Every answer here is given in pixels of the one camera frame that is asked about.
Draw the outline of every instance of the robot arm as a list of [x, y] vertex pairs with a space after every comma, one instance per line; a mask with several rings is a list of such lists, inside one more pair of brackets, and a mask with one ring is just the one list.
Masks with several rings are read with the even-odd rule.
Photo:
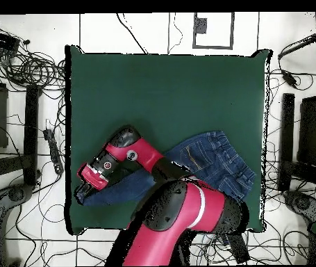
[[169, 265], [181, 234], [199, 232], [231, 234], [245, 230], [246, 207], [216, 191], [190, 172], [168, 161], [132, 127], [119, 129], [90, 163], [81, 166], [83, 183], [77, 193], [107, 186], [120, 161], [137, 161], [157, 181], [156, 189], [133, 214], [127, 230], [120, 232], [106, 265]]

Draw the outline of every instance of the jeans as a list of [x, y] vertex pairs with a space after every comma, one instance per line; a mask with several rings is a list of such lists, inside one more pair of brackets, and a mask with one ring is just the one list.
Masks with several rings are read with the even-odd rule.
[[[193, 136], [164, 153], [164, 156], [186, 166], [198, 179], [237, 201], [248, 194], [256, 176], [222, 131]], [[78, 197], [78, 201], [84, 206], [140, 201], [154, 184], [151, 174], [139, 169], [84, 200]]]

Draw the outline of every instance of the cable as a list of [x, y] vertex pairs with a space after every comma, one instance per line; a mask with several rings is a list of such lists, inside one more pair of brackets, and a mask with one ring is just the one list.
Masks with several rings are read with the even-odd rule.
[[174, 15], [174, 26], [175, 26], [176, 30], [178, 30], [178, 31], [180, 32], [180, 34], [181, 34], [181, 39], [180, 39], [180, 41], [178, 42], [178, 44], [175, 44], [175, 45], [167, 52], [167, 54], [170, 54], [170, 51], [171, 51], [175, 46], [179, 46], [179, 45], [181, 44], [181, 40], [183, 39], [183, 34], [182, 34], [182, 32], [181, 32], [180, 29], [175, 25], [175, 19], [176, 19], [176, 13], [175, 13], [175, 15]]
[[[288, 235], [291, 234], [291, 233], [302, 234], [302, 235], [304, 235], [306, 238], [308, 238], [308, 235], [304, 234], [303, 232], [300, 232], [299, 230], [292, 230], [292, 231], [288, 232], [287, 234], [285, 234], [285, 235], [283, 236], [283, 240], [282, 240], [282, 242], [283, 242], [283, 252], [285, 253], [286, 259], [288, 260], [288, 263], [289, 263], [290, 265], [292, 265], [292, 263], [291, 263], [290, 259], [288, 258], [288, 254], [290, 254], [290, 253], [288, 253], [288, 251], [286, 250], [285, 240], [286, 240], [286, 236], [288, 236]], [[302, 254], [302, 253], [300, 253], [300, 252], [297, 252], [297, 254], [300, 254], [303, 258], [308, 259], [306, 255], [304, 255], [304, 254]]]
[[33, 251], [32, 251], [31, 254], [28, 256], [26, 262], [24, 262], [24, 267], [26, 267], [29, 258], [31, 258], [31, 256], [33, 255], [33, 253], [34, 253], [34, 251], [35, 251], [35, 249], [36, 249], [36, 247], [37, 247], [37, 243], [36, 243], [33, 239], [31, 239], [29, 236], [25, 235], [25, 234], [18, 228], [18, 220], [19, 220], [19, 217], [21, 216], [21, 212], [22, 212], [22, 205], [19, 206], [19, 214], [18, 214], [17, 219], [16, 219], [16, 222], [15, 222], [15, 226], [16, 226], [16, 228], [17, 228], [17, 231], [18, 231], [22, 236], [26, 237], [28, 240], [30, 240], [30, 241], [32, 241], [32, 242], [34, 243], [34, 249], [33, 249]]
[[133, 39], [135, 40], [135, 42], [138, 44], [138, 46], [141, 48], [141, 50], [144, 52], [144, 54], [148, 54], [148, 51], [144, 50], [142, 46], [140, 46], [139, 42], [137, 41], [137, 39], [135, 39], [135, 36], [133, 35], [132, 31], [121, 21], [118, 13], [116, 13], [116, 16], [119, 20], [119, 22], [121, 23], [122, 26], [124, 26], [124, 28], [126, 28], [126, 30], [131, 34], [131, 36], [133, 37]]

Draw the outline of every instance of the green table surface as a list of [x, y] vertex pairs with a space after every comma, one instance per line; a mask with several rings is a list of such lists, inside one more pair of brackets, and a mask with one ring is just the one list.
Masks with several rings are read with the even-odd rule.
[[268, 50], [244, 56], [82, 54], [70, 47], [73, 232], [125, 228], [136, 202], [83, 207], [72, 196], [76, 171], [123, 124], [132, 124], [161, 152], [193, 135], [222, 130], [257, 174], [246, 198], [249, 226], [260, 219], [265, 66]]

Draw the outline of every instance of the pink link segment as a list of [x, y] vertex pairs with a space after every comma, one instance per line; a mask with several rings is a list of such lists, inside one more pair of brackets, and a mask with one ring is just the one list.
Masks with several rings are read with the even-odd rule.
[[[224, 195], [207, 188], [203, 188], [203, 194], [206, 202], [205, 209], [201, 220], [192, 229], [211, 231], [222, 214]], [[194, 184], [188, 183], [185, 201], [175, 223], [163, 232], [156, 232], [144, 224], [141, 225], [123, 265], [169, 265], [178, 238], [197, 219], [201, 210], [201, 201], [200, 190]]]
[[106, 151], [113, 155], [118, 161], [124, 161], [127, 158], [127, 151], [129, 150], [133, 150], [137, 153], [138, 158], [136, 161], [148, 172], [151, 172], [156, 162], [164, 157], [143, 138], [128, 147], [115, 147], [110, 143], [106, 146]]

